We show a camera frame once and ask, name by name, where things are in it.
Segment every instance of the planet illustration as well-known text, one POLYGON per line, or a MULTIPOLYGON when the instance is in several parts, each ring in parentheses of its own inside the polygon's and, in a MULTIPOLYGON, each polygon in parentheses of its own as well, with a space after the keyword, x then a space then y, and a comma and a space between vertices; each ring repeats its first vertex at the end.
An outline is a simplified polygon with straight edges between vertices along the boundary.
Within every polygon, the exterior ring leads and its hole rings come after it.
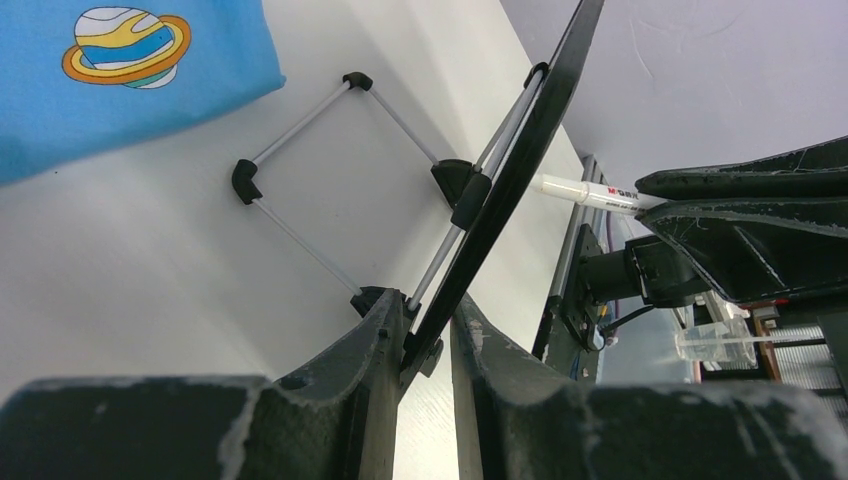
POLYGON ((177 75, 177 62, 191 43, 188 23, 174 15, 136 8, 99 7, 74 26, 76 44, 62 57, 62 70, 79 82, 159 88, 177 75))

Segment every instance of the planet ring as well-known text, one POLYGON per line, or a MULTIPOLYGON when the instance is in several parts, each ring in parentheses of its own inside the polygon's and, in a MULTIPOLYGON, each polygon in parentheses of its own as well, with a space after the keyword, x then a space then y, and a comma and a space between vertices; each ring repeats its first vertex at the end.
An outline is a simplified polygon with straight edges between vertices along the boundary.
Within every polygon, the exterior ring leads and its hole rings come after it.
POLYGON ((185 55, 186 50, 188 50, 188 46, 191 43, 191 29, 188 26, 188 22, 173 15, 162 15, 159 17, 159 20, 173 32, 174 45, 155 58, 148 60, 148 62, 153 61, 154 63, 145 65, 140 69, 133 69, 133 67, 138 68, 140 66, 133 65, 132 67, 126 67, 120 70, 97 70, 82 64, 82 49, 80 49, 79 45, 74 45, 62 57, 62 69, 69 77, 80 82, 100 85, 123 85, 125 83, 143 80, 173 67, 185 55))

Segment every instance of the blue cloth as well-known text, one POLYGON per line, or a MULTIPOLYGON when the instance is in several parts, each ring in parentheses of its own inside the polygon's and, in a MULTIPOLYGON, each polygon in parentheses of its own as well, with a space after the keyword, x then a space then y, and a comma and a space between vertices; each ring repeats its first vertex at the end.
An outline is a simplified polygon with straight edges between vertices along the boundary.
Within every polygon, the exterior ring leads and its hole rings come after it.
POLYGON ((0 185, 285 83, 261 0, 2 0, 0 32, 0 185))

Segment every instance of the white table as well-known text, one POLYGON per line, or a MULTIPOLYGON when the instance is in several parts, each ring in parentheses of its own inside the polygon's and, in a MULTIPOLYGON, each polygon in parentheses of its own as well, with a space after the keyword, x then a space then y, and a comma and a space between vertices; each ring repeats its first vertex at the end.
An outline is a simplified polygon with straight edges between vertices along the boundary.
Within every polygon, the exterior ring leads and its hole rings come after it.
MULTIPOLYGON (((0 189, 0 398, 51 375, 274 378, 296 368, 358 317, 344 287, 238 201, 228 184, 236 160, 256 155, 351 70, 374 78, 438 155, 474 160, 531 66, 496 0, 265 8, 289 77, 283 90, 0 189)), ((351 94, 263 164, 257 183, 357 282, 411 293, 449 225, 429 167, 373 99, 351 94)), ((542 171, 579 178, 564 134, 542 171)), ((528 193, 471 288, 527 349, 569 212, 528 193)), ((449 360, 445 352, 401 404, 396 478, 457 475, 449 360)))

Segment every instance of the orange ring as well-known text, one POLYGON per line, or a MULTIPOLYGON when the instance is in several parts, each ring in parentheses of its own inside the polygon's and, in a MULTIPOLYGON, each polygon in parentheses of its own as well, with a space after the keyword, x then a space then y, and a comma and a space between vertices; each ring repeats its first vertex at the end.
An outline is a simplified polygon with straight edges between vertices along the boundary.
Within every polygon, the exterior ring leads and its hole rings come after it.
POLYGON ((62 56, 62 70, 65 71, 65 75, 71 77, 71 79, 76 80, 78 82, 84 83, 93 83, 95 85, 123 85, 125 83, 136 82, 138 80, 143 80, 147 77, 156 75, 157 73, 164 72, 168 68, 173 67, 183 58, 186 50, 188 50, 189 44, 191 44, 191 28, 188 26, 188 22, 183 20, 180 17, 176 17, 173 15, 162 15, 159 17, 163 23, 168 22, 175 27, 179 28, 183 33, 183 43, 177 47, 177 50, 168 58, 163 59, 161 62, 150 65, 147 68, 139 70, 137 72, 127 73, 124 75, 116 75, 114 77, 97 77, 94 75, 88 75, 80 72, 79 70, 74 68, 73 62, 71 59, 77 50, 80 49, 79 45, 74 45, 69 48, 68 51, 65 52, 65 55, 62 56))

